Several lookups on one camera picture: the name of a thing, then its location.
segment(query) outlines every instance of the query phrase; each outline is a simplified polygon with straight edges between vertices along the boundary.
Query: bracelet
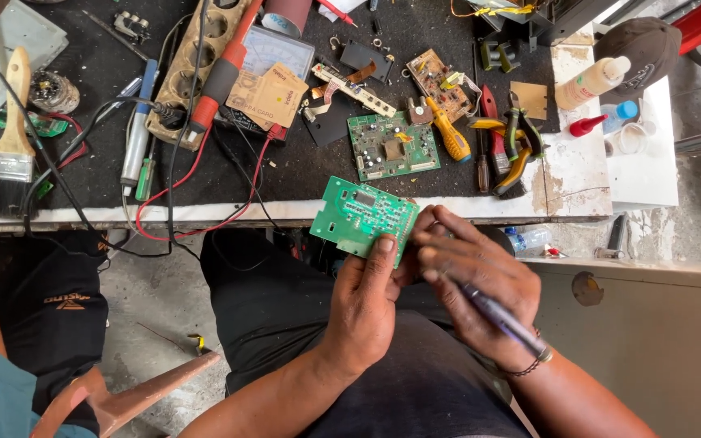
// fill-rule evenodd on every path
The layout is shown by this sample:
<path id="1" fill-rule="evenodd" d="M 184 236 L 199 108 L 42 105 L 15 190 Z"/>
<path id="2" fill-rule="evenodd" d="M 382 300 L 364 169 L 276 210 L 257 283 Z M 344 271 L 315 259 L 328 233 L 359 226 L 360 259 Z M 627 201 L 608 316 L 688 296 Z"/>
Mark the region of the bracelet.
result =
<path id="1" fill-rule="evenodd" d="M 537 327 L 534 327 L 534 333 L 537 334 L 538 337 L 540 337 L 540 330 L 539 330 Z M 540 366 L 540 360 L 539 360 L 539 359 L 535 359 L 535 360 L 534 360 L 534 363 L 532 363 L 531 365 L 529 365 L 529 368 L 525 369 L 524 371 L 519 371 L 518 373 L 513 373 L 513 372 L 511 372 L 511 371 L 505 371 L 505 370 L 502 370 L 502 371 L 504 371 L 505 374 L 507 374 L 508 376 L 513 376 L 513 377 L 524 377 L 526 374 L 529 374 L 529 373 L 531 373 L 532 371 L 536 370 L 536 369 L 538 368 L 538 366 Z"/>

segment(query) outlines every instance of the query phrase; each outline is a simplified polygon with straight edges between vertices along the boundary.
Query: hand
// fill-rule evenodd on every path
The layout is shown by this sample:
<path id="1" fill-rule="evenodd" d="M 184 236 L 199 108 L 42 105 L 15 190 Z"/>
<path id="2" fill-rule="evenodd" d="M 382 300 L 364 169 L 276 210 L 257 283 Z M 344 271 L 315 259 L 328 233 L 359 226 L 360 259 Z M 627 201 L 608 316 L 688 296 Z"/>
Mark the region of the hand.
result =
<path id="1" fill-rule="evenodd" d="M 323 357 L 349 376 L 383 358 L 394 335 L 394 303 L 400 288 L 391 278 L 396 239 L 383 234 L 364 260 L 349 255 L 337 274 L 326 336 L 318 346 Z"/>
<path id="2" fill-rule="evenodd" d="M 443 225 L 439 224 L 434 218 L 434 205 L 426 206 L 418 218 L 415 220 L 413 230 L 411 231 L 411 240 L 407 243 L 400 260 L 400 265 L 392 274 L 394 283 L 400 288 L 414 284 L 421 278 L 421 262 L 418 261 L 418 249 L 412 240 L 412 236 L 420 232 L 427 232 L 433 235 L 446 235 L 446 230 Z"/>
<path id="3" fill-rule="evenodd" d="M 472 224 L 436 206 L 434 218 L 456 238 L 420 232 L 418 259 L 424 278 L 453 318 L 456 334 L 473 350 L 494 360 L 502 369 L 519 372 L 534 361 L 531 353 L 484 319 L 462 295 L 456 283 L 472 284 L 504 305 L 530 327 L 540 304 L 540 277 L 482 235 Z"/>

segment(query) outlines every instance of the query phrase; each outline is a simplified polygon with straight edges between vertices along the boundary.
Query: green circuit board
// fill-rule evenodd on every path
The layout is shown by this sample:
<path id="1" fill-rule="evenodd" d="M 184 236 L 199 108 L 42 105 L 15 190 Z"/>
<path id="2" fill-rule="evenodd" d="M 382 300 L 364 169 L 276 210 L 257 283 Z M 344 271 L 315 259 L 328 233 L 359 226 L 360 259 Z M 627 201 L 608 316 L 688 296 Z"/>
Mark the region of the green circuit board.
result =
<path id="1" fill-rule="evenodd" d="M 356 185 L 333 176 L 323 193 L 326 202 L 310 227 L 310 234 L 337 244 L 337 248 L 367 258 L 380 234 L 396 236 L 399 266 L 404 244 L 410 236 L 421 207 L 362 184 Z"/>
<path id="2" fill-rule="evenodd" d="M 432 126 L 409 125 L 404 112 L 349 118 L 348 130 L 361 181 L 440 168 Z"/>

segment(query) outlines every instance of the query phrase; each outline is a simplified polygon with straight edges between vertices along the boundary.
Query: brown cap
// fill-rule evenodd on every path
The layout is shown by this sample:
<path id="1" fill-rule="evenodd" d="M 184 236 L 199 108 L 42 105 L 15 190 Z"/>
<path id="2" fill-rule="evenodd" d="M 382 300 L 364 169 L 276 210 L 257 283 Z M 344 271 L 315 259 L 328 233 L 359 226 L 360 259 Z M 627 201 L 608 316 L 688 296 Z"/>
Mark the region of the brown cap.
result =
<path id="1" fill-rule="evenodd" d="M 656 17 L 633 18 L 617 25 L 594 45 L 594 57 L 626 56 L 632 67 L 624 82 L 603 101 L 636 100 L 645 89 L 665 77 L 677 64 L 681 31 Z"/>

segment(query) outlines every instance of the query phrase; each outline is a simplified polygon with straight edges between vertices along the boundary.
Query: red bottle cap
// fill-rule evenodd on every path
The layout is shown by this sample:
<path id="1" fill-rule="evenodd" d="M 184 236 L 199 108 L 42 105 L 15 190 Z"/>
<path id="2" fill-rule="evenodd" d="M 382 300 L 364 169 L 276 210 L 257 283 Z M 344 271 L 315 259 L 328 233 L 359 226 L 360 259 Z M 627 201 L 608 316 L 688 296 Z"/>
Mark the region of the red bottle cap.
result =
<path id="1" fill-rule="evenodd" d="M 570 134 L 573 134 L 575 137 L 582 137 L 590 133 L 598 124 L 604 122 L 606 118 L 608 118 L 607 114 L 594 118 L 581 118 L 570 125 Z"/>

